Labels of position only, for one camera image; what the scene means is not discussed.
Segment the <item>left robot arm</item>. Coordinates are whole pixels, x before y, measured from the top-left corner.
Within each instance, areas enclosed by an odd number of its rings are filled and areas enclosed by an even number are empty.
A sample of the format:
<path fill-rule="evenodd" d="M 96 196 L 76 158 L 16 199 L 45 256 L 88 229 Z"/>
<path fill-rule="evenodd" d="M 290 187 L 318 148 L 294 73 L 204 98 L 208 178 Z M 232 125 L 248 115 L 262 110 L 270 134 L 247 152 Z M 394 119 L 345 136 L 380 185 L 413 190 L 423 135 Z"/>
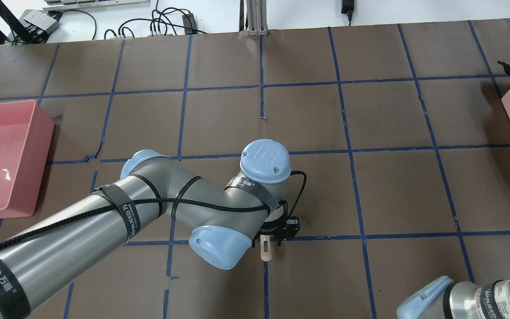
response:
<path fill-rule="evenodd" d="M 240 171 L 219 189 L 170 157 L 145 149 L 120 179 L 0 242 L 0 319 L 27 319 L 61 289 L 162 216 L 191 229 L 193 252 L 231 270 L 259 236 L 293 238 L 289 151 L 275 140 L 249 143 Z"/>

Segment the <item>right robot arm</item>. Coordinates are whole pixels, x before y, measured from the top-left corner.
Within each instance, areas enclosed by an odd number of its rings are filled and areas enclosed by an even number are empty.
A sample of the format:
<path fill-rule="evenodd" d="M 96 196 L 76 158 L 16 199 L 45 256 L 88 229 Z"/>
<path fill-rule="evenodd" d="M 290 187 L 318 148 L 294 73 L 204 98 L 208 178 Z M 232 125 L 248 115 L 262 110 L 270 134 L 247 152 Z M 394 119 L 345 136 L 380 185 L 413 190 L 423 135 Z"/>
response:
<path fill-rule="evenodd" d="M 441 276 L 397 308 L 399 319 L 510 319 L 510 279 L 487 285 Z"/>

